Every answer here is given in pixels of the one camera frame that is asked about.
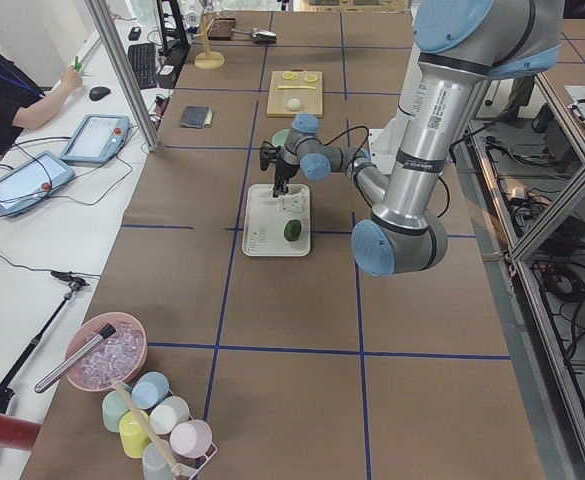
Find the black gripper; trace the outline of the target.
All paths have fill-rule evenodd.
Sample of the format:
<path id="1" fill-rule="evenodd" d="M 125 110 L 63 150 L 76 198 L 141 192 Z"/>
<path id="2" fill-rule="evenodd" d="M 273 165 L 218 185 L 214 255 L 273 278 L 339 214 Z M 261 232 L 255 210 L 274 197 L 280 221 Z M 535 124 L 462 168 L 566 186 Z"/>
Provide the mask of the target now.
<path id="1" fill-rule="evenodd" d="M 288 182 L 298 172 L 297 164 L 290 164 L 282 157 L 275 163 L 275 177 L 272 194 L 274 197 L 288 194 Z"/>

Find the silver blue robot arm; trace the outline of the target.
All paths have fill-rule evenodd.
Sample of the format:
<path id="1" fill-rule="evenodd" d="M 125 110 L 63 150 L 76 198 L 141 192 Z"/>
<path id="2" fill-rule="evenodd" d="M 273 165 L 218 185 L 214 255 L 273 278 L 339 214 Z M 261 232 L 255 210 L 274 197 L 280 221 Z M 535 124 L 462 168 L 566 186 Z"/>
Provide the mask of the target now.
<path id="1" fill-rule="evenodd" d="M 299 113 L 283 146 L 260 149 L 261 169 L 275 167 L 274 196 L 287 193 L 298 172 L 310 180 L 343 173 L 371 205 L 352 230 L 359 268 L 390 276 L 435 266 L 448 237 L 428 204 L 462 120 L 473 112 L 473 89 L 551 68 L 563 12 L 561 1 L 421 2 L 413 23 L 421 79 L 391 173 L 381 173 L 363 148 L 322 143 L 318 119 Z"/>

